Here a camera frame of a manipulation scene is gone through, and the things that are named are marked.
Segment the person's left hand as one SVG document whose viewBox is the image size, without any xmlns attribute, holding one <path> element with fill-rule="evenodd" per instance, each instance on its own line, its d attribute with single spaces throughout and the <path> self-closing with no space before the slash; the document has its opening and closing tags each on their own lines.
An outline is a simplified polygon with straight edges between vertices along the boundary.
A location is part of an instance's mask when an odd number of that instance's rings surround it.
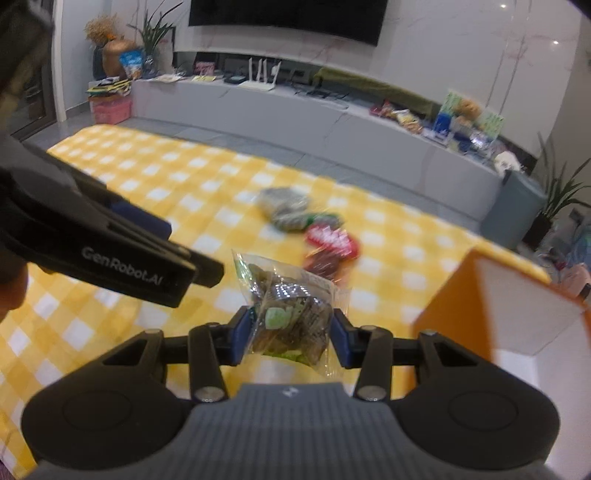
<svg viewBox="0 0 591 480">
<path fill-rule="evenodd" d="M 28 266 L 24 265 L 19 273 L 7 283 L 1 284 L 0 290 L 0 321 L 3 322 L 9 313 L 19 309 L 25 300 L 28 289 Z"/>
</svg>

